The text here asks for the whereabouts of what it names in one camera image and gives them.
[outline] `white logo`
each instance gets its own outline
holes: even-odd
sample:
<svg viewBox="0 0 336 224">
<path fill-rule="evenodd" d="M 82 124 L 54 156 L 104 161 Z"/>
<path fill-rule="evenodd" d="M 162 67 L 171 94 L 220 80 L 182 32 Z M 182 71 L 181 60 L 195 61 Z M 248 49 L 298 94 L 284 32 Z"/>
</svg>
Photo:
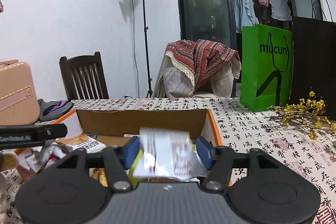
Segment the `white logo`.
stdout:
<svg viewBox="0 0 336 224">
<path fill-rule="evenodd" d="M 8 137 L 1 137 L 0 142 L 20 142 L 20 141 L 30 141 L 31 136 L 8 136 Z"/>
<path fill-rule="evenodd" d="M 163 187 L 163 189 L 169 191 L 171 188 L 173 188 L 173 186 L 167 184 L 165 187 Z"/>
</svg>

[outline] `chinese calligraphy tablecloth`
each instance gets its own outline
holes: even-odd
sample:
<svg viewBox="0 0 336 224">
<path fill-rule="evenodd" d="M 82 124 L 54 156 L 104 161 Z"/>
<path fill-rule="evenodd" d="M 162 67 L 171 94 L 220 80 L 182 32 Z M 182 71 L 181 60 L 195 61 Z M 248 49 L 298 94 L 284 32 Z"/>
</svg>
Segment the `chinese calligraphy tablecloth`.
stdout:
<svg viewBox="0 0 336 224">
<path fill-rule="evenodd" d="M 179 110 L 211 109 L 224 145 L 246 153 L 257 147 L 313 183 L 321 195 L 321 206 L 314 224 L 336 223 L 336 148 L 334 137 L 319 135 L 313 141 L 291 126 L 269 121 L 274 112 L 253 113 L 239 103 L 239 98 L 120 99 L 74 100 L 74 107 L 87 110 Z M 2 172 L 8 180 L 8 224 L 21 223 L 15 209 L 15 194 L 23 183 L 16 170 Z M 245 169 L 235 169 L 231 181 L 246 176 Z"/>
</svg>

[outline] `green shopping bag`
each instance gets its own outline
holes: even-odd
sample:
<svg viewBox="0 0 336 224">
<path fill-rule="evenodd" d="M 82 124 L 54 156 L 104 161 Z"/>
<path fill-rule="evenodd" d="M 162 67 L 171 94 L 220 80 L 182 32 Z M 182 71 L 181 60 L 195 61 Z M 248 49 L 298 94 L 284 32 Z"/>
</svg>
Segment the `green shopping bag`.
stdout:
<svg viewBox="0 0 336 224">
<path fill-rule="evenodd" d="M 243 27 L 240 102 L 254 112 L 286 106 L 292 66 L 292 33 L 267 25 Z"/>
</svg>

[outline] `bag handle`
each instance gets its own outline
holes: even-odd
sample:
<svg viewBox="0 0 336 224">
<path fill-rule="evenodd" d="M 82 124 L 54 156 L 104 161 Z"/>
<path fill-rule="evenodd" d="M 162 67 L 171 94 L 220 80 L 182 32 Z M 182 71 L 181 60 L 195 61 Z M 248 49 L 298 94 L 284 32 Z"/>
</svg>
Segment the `bag handle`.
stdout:
<svg viewBox="0 0 336 224">
<path fill-rule="evenodd" d="M 287 37 L 285 35 L 283 35 L 283 37 L 285 38 L 286 48 L 287 48 L 287 52 L 288 52 L 287 65 L 286 65 L 286 69 L 284 71 L 279 70 L 277 68 L 277 66 L 275 65 L 275 62 L 274 62 L 274 50 L 273 50 L 273 44 L 272 44 L 272 33 L 271 32 L 268 33 L 268 37 L 269 37 L 269 41 L 271 43 L 271 48 L 272 48 L 272 60 L 273 60 L 273 66 L 274 66 L 274 68 L 276 70 L 278 70 L 279 72 L 286 72 L 288 70 L 288 64 L 289 64 L 289 50 L 288 50 L 288 44 L 287 44 Z"/>
<path fill-rule="evenodd" d="M 6 60 L 6 61 L 0 61 L 0 66 L 1 66 L 1 65 L 8 66 L 8 65 L 11 65 L 11 64 L 14 64 L 14 63 L 18 63 L 18 62 L 19 62 L 18 59 L 14 59 L 14 60 Z"/>
</svg>

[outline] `black bag handle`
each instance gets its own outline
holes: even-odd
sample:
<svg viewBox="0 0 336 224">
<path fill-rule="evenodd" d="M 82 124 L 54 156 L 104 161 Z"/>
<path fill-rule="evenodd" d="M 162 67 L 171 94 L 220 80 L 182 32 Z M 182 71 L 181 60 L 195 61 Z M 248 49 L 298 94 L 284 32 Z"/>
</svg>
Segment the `black bag handle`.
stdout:
<svg viewBox="0 0 336 224">
<path fill-rule="evenodd" d="M 275 65 L 275 62 L 274 62 L 274 49 L 273 49 L 273 44 L 272 44 L 272 33 L 271 32 L 268 33 L 268 37 L 269 37 L 269 41 L 271 43 L 271 48 L 272 48 L 272 60 L 273 60 L 273 66 L 274 66 L 274 68 L 276 70 L 278 70 L 279 72 L 286 72 L 288 70 L 288 64 L 289 64 L 289 50 L 288 50 L 288 44 L 287 44 L 287 37 L 285 35 L 283 35 L 283 37 L 285 38 L 286 48 L 287 48 L 287 52 L 288 52 L 287 66 L 286 66 L 286 69 L 284 71 L 279 70 L 277 68 L 277 66 Z"/>
</svg>

